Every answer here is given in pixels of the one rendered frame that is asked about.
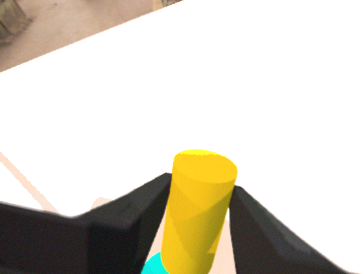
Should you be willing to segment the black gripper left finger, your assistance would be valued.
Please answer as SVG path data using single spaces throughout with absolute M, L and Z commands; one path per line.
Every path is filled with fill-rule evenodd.
M 171 182 L 164 172 L 76 215 L 0 201 L 0 266 L 30 274 L 141 274 Z

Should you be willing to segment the yellow cylinder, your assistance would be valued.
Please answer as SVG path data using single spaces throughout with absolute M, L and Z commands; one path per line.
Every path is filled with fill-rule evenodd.
M 208 150 L 173 158 L 161 262 L 169 274 L 209 274 L 215 260 L 238 168 Z

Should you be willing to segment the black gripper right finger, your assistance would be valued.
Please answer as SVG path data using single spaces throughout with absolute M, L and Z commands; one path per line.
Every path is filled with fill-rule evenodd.
M 236 274 L 360 274 L 336 265 L 239 185 L 229 230 Z

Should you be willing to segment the cyan circle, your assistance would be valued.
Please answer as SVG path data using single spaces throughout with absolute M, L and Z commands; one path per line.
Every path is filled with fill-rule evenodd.
M 161 251 L 145 263 L 141 274 L 169 274 L 162 265 L 160 253 Z

